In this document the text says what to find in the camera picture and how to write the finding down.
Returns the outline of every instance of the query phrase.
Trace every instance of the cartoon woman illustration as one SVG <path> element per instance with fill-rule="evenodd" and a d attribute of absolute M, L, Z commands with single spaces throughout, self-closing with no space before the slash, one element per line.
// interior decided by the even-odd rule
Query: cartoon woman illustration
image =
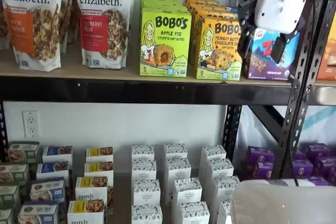
<path fill-rule="evenodd" d="M 212 46 L 212 41 L 214 39 L 214 32 L 210 27 L 207 27 L 202 34 L 202 42 L 200 46 L 199 56 L 202 60 L 205 60 L 206 57 L 211 56 L 212 51 L 214 50 Z"/>
<path fill-rule="evenodd" d="M 141 56 L 149 63 L 154 62 L 154 47 L 156 45 L 154 39 L 155 28 L 151 20 L 147 20 L 143 26 L 141 35 Z"/>

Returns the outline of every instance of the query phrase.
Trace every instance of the organic baked snack box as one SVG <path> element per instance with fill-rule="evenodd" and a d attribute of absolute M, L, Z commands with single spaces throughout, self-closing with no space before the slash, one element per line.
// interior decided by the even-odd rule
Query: organic baked snack box
<path fill-rule="evenodd" d="M 185 77 L 190 27 L 187 11 L 143 8 L 140 75 Z"/>
<path fill-rule="evenodd" d="M 240 25 L 235 19 L 201 16 L 196 25 L 195 71 L 198 79 L 239 80 Z"/>
<path fill-rule="evenodd" d="M 14 54 L 22 69 L 52 71 L 61 66 L 61 0 L 3 0 Z"/>

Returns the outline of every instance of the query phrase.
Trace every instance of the bobo's oat bites box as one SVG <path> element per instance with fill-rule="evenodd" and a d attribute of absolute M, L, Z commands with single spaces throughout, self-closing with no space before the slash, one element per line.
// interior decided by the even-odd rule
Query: bobo's oat bites box
<path fill-rule="evenodd" d="M 278 64 L 271 57 L 272 47 L 279 33 L 257 28 L 247 58 L 244 60 L 244 72 L 248 79 L 288 80 L 293 68 L 295 53 L 299 42 L 297 34 L 286 44 Z"/>
<path fill-rule="evenodd" d="M 197 79 L 239 80 L 242 59 L 237 20 L 200 17 L 196 24 L 195 71 Z"/>
<path fill-rule="evenodd" d="M 142 9 L 140 75 L 186 77 L 191 15 Z"/>

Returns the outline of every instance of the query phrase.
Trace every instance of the red label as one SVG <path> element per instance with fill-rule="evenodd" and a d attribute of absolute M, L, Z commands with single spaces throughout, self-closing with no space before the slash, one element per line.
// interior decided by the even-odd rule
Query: red label
<path fill-rule="evenodd" d="M 80 37 L 82 48 L 88 51 L 107 51 L 107 15 L 101 10 L 82 10 L 80 14 Z"/>

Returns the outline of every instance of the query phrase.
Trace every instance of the purely box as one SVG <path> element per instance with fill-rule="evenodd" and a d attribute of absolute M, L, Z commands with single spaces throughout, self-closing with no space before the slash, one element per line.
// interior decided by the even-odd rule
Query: purely box
<path fill-rule="evenodd" d="M 88 148 L 86 149 L 86 163 L 113 162 L 113 148 Z"/>
<path fill-rule="evenodd" d="M 160 195 L 158 179 L 135 180 L 132 187 L 132 205 L 159 205 Z"/>
<path fill-rule="evenodd" d="M 202 148 L 201 161 L 199 162 L 199 170 L 198 170 L 198 178 L 200 179 L 202 186 L 204 186 L 205 184 L 205 175 L 208 160 L 217 157 L 226 158 L 226 152 L 221 145 L 213 145 Z"/>
<path fill-rule="evenodd" d="M 113 186 L 113 162 L 85 164 L 84 177 L 107 177 L 108 186 Z"/>
<path fill-rule="evenodd" d="M 78 177 L 76 200 L 102 199 L 107 206 L 107 177 Z"/>

